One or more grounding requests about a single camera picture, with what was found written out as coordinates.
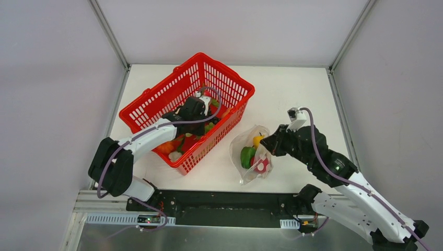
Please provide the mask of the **black grape bunch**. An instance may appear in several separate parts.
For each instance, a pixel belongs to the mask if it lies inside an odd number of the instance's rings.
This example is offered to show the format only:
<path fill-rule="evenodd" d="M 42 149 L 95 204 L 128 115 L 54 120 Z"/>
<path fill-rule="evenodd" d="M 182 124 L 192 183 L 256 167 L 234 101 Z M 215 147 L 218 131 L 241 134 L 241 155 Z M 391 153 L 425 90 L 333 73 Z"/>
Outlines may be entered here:
<path fill-rule="evenodd" d="M 206 125 L 209 125 L 209 124 L 217 125 L 220 122 L 220 120 L 221 120 L 221 118 L 219 118 L 219 117 L 213 117 L 213 118 L 211 118 L 211 120 L 208 120 L 205 124 Z"/>

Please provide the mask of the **red plastic shopping basket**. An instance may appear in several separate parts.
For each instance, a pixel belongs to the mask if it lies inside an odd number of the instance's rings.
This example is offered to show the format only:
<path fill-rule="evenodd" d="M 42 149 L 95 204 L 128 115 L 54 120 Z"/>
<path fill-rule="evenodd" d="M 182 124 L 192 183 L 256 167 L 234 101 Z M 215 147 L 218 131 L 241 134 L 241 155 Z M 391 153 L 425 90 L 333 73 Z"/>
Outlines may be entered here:
<path fill-rule="evenodd" d="M 198 138 L 191 136 L 184 141 L 183 155 L 175 162 L 167 154 L 160 154 L 167 165 L 180 174 L 187 175 L 193 167 L 234 128 L 241 120 L 248 100 L 255 88 L 240 77 L 234 70 L 220 61 L 199 52 L 174 68 L 173 72 L 152 88 L 146 89 L 139 97 L 119 112 L 120 119 L 132 133 L 155 123 L 166 112 L 183 105 L 185 99 L 194 95 L 203 86 L 213 87 L 208 90 L 209 96 L 217 97 L 221 108 L 217 117 L 231 107 L 231 114 L 221 118 L 209 133 Z"/>

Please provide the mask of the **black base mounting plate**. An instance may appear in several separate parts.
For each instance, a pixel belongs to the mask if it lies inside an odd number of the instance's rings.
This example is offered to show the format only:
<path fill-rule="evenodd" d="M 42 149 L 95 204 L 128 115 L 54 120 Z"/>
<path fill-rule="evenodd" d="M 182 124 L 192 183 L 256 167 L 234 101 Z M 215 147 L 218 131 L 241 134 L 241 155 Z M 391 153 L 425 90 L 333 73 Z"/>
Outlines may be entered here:
<path fill-rule="evenodd" d="M 281 220 L 315 215 L 295 193 L 157 190 L 147 204 L 185 226 L 279 228 Z"/>

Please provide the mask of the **red toy food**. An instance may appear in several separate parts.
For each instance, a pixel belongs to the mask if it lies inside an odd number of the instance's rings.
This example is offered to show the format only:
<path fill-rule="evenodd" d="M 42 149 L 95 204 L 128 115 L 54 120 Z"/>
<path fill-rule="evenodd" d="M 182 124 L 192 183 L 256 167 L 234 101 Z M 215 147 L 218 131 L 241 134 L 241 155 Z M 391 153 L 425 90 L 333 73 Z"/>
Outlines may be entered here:
<path fill-rule="evenodd" d="M 266 156 L 254 156 L 250 159 L 250 169 L 258 174 L 264 174 L 271 168 L 271 161 Z"/>

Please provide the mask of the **clear dotted zip top bag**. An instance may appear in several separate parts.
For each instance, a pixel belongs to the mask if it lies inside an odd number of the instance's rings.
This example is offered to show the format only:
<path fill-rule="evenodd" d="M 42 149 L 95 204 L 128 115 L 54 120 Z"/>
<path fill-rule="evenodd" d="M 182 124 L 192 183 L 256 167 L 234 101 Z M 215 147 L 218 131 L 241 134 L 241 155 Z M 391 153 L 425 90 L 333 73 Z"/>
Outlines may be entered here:
<path fill-rule="evenodd" d="M 229 154 L 232 164 L 239 172 L 241 185 L 246 185 L 256 178 L 264 179 L 272 171 L 272 156 L 261 145 L 261 140 L 268 136 L 268 128 L 254 125 L 232 140 Z"/>

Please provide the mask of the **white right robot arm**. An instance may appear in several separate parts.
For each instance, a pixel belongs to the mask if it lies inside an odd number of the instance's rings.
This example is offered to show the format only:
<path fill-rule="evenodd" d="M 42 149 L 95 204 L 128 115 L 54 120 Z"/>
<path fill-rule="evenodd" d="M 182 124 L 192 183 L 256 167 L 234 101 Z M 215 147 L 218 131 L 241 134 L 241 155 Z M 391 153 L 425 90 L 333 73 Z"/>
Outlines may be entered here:
<path fill-rule="evenodd" d="M 299 212 L 316 212 L 352 230 L 373 250 L 417 250 L 429 226 L 395 209 L 346 156 L 329 149 L 315 126 L 297 130 L 281 124 L 260 144 L 273 156 L 289 155 L 307 166 L 317 180 L 335 189 L 356 208 L 341 205 L 320 188 L 307 184 L 296 196 Z"/>

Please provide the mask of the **yellow toy food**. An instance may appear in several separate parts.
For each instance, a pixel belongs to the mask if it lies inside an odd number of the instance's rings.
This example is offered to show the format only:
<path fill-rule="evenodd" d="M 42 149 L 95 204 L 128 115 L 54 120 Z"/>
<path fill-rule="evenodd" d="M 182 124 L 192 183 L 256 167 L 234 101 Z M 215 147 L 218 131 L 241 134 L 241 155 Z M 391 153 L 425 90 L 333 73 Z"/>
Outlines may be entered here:
<path fill-rule="evenodd" d="M 264 138 L 265 138 L 265 136 L 262 133 L 259 133 L 258 136 L 255 136 L 253 138 L 253 140 L 252 140 L 253 141 L 253 147 L 255 149 L 257 149 L 259 147 L 259 145 L 260 145 L 261 140 L 264 139 Z"/>

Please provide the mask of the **green grape bunch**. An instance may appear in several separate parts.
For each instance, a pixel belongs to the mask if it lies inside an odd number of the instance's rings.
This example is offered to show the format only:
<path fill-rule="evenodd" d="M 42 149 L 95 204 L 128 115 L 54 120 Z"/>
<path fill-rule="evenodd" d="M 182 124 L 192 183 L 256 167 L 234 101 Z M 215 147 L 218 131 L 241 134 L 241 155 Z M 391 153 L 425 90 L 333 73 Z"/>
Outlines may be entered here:
<path fill-rule="evenodd" d="M 209 122 L 204 126 L 204 134 L 207 134 L 210 132 L 210 130 L 215 126 L 213 122 Z"/>

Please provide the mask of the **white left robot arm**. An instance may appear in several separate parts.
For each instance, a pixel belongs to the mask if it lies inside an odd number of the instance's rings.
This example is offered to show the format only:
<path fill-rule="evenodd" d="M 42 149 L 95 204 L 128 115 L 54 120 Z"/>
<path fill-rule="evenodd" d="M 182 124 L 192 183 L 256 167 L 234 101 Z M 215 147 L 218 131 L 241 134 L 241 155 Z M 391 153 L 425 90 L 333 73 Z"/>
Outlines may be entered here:
<path fill-rule="evenodd" d="M 204 135 L 204 124 L 214 116 L 210 111 L 212 99 L 208 96 L 186 99 L 182 106 L 164 114 L 154 124 L 127 138 L 103 139 L 93 157 L 88 176 L 99 188 L 113 197 L 125 195 L 139 200 L 146 211 L 159 206 L 154 186 L 133 175 L 133 167 L 139 158 L 163 143 L 185 134 Z"/>

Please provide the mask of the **green toy pepper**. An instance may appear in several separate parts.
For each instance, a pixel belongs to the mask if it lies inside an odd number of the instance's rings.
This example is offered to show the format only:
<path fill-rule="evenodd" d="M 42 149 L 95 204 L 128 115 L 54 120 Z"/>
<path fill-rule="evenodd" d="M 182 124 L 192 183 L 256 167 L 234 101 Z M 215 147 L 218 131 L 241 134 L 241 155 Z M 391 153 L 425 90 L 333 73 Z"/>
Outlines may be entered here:
<path fill-rule="evenodd" d="M 242 148 L 240 153 L 242 168 L 249 169 L 252 166 L 256 151 L 257 150 L 253 146 L 245 146 Z"/>

